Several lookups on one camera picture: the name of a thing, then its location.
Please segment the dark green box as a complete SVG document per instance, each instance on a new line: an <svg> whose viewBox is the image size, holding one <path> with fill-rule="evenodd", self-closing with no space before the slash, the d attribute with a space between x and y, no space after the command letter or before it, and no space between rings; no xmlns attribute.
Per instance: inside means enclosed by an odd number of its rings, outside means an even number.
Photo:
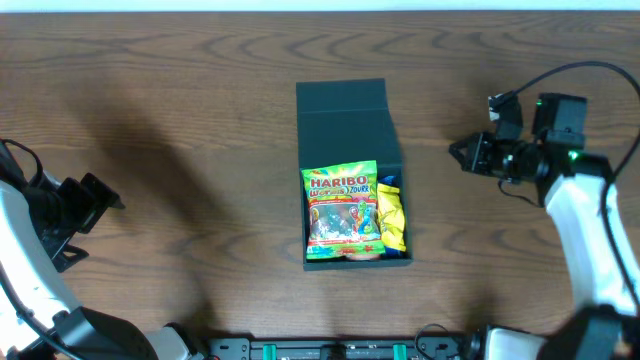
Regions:
<svg viewBox="0 0 640 360"><path fill-rule="evenodd" d="M299 82L296 108L301 170L374 160L380 177L394 178L409 213L403 153L384 79Z"/></svg>

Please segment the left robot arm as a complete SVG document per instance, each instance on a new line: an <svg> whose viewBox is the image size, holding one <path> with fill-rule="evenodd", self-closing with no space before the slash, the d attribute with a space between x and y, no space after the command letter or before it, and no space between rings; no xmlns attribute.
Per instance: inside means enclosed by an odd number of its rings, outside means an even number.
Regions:
<svg viewBox="0 0 640 360"><path fill-rule="evenodd" d="M95 175L58 181L41 164L31 178L1 142L1 353L8 359L204 359L207 351L175 323L143 333L85 307L62 274L87 258L71 245L89 233L118 193Z"/></svg>

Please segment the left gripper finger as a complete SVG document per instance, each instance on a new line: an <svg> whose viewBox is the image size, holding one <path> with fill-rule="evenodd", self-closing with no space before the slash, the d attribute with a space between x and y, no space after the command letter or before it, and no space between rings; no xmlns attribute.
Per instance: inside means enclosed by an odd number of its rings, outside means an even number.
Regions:
<svg viewBox="0 0 640 360"><path fill-rule="evenodd" d="M125 209L120 195L94 174L87 173L80 184L93 196L90 211L83 220L80 233L88 234L108 209Z"/></svg>
<svg viewBox="0 0 640 360"><path fill-rule="evenodd" d="M78 262L86 259L89 253L70 243L70 237L45 236L41 244L58 273L63 273Z"/></svg>

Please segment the small red Pringles can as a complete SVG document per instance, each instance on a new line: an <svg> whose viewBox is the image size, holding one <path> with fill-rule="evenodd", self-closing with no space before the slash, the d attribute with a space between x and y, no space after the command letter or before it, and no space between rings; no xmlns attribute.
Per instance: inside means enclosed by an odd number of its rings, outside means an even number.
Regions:
<svg viewBox="0 0 640 360"><path fill-rule="evenodd" d="M349 261L377 261L381 258L380 254L349 254L345 256Z"/></svg>

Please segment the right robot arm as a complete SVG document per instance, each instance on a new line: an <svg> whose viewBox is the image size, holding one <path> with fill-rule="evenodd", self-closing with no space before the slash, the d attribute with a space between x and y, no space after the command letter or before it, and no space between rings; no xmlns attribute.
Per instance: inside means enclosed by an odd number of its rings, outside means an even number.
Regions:
<svg viewBox="0 0 640 360"><path fill-rule="evenodd" d="M638 358L639 266L618 212L610 163L584 150L586 99L540 94L531 142L521 137L516 95L493 96L488 107L495 130L453 143L449 152L465 172L535 185L536 204L561 240L575 312L547 336L490 328L478 353L485 359Z"/></svg>

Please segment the Haribo gummy worms bag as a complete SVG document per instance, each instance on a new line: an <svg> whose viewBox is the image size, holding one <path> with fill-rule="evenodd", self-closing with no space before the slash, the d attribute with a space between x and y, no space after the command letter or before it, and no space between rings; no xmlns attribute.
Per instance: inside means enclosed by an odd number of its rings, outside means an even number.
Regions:
<svg viewBox="0 0 640 360"><path fill-rule="evenodd" d="M309 260L385 253L377 224L376 161L303 169L301 175L309 213Z"/></svg>

